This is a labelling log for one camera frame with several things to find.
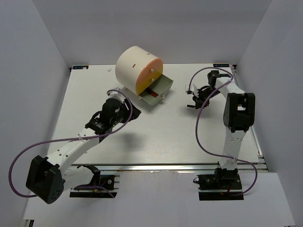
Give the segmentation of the yellow drawer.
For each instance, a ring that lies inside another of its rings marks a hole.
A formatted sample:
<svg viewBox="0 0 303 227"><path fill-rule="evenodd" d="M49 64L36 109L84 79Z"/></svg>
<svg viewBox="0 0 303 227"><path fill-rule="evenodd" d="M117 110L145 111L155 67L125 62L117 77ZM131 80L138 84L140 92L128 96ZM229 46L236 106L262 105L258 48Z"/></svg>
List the yellow drawer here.
<svg viewBox="0 0 303 227"><path fill-rule="evenodd" d="M141 94L148 86L150 86L155 80L157 80L162 75L162 72L155 71L150 72L148 71L142 71L136 81L136 94Z"/></svg>

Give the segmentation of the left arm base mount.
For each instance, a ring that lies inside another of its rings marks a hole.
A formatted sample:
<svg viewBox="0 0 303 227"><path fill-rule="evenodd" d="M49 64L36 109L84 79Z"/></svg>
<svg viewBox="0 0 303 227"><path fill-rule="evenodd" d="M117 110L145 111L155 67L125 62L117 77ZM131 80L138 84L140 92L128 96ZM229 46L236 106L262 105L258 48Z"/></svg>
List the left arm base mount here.
<svg viewBox="0 0 303 227"><path fill-rule="evenodd" d="M82 170L89 174L89 182L81 182L71 188L71 198L113 199L116 197L120 183L119 174L104 173L96 166L89 164L77 166L75 170Z"/></svg>

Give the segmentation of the red lip gloss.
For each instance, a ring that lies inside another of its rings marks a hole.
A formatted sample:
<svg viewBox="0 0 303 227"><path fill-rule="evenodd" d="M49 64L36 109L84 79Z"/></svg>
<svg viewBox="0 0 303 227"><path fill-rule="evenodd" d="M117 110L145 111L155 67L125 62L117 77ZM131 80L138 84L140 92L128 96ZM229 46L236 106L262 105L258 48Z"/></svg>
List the red lip gloss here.
<svg viewBox="0 0 303 227"><path fill-rule="evenodd" d="M149 94L154 98L156 98L158 96L158 94L156 92L154 92L153 90L149 90Z"/></svg>

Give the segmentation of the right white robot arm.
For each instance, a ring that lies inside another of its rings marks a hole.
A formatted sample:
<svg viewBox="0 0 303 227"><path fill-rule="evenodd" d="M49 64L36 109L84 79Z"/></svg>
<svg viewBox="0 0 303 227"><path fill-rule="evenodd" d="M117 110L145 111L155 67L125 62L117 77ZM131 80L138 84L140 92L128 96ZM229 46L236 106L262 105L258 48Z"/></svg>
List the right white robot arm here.
<svg viewBox="0 0 303 227"><path fill-rule="evenodd" d="M226 99L223 112L223 124L226 128L223 152L221 155L206 151L207 154L219 157L219 166L223 170L237 169L241 144L246 132L255 120L255 95L239 88L233 81L233 75L227 70L206 67L210 70L207 74L208 85L197 88L190 80L186 93L193 95L194 105L190 108L203 110L209 106L209 100L218 94Z"/></svg>

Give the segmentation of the grey-green bottom drawer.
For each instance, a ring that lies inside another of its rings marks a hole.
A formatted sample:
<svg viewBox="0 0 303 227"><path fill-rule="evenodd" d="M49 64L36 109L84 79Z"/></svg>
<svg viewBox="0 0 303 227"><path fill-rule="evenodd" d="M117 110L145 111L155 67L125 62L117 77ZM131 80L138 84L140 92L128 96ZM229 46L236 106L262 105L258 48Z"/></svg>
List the grey-green bottom drawer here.
<svg viewBox="0 0 303 227"><path fill-rule="evenodd" d="M161 102L168 94L173 85L173 80L165 75L161 75L155 82L148 86L141 94L138 95L140 99L145 101L148 105L156 105ZM156 98L149 94L149 90L153 90L158 94Z"/></svg>

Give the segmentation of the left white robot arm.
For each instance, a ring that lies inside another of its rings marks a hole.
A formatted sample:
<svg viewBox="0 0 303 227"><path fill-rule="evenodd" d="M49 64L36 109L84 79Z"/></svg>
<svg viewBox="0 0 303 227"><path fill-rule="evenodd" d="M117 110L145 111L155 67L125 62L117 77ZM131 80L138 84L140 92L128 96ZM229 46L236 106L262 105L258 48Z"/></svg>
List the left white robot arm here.
<svg viewBox="0 0 303 227"><path fill-rule="evenodd" d="M55 202L69 189L106 191L100 170L92 164L71 165L91 148L101 143L113 128L139 117L141 111L127 99L109 98L93 114L74 141L45 157L36 156L30 164L26 187L47 204Z"/></svg>

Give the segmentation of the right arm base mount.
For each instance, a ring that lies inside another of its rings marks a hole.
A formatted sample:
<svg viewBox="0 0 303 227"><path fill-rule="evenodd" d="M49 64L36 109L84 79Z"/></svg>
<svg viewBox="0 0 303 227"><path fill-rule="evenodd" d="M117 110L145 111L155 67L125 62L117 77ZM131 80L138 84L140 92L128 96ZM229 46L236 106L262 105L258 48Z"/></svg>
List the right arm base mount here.
<svg viewBox="0 0 303 227"><path fill-rule="evenodd" d="M198 185L200 201L241 201L244 199L238 169L216 168L213 174L197 175L193 183Z"/></svg>

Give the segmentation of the orange top drawer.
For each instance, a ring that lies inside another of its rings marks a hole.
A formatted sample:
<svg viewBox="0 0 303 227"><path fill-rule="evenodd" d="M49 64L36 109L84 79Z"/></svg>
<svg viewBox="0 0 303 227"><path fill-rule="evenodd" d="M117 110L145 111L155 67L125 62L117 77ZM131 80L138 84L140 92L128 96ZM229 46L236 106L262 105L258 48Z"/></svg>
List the orange top drawer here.
<svg viewBox="0 0 303 227"><path fill-rule="evenodd" d="M150 81L156 79L163 73L163 61L160 58L156 58L146 64L141 70L138 80L139 81Z"/></svg>

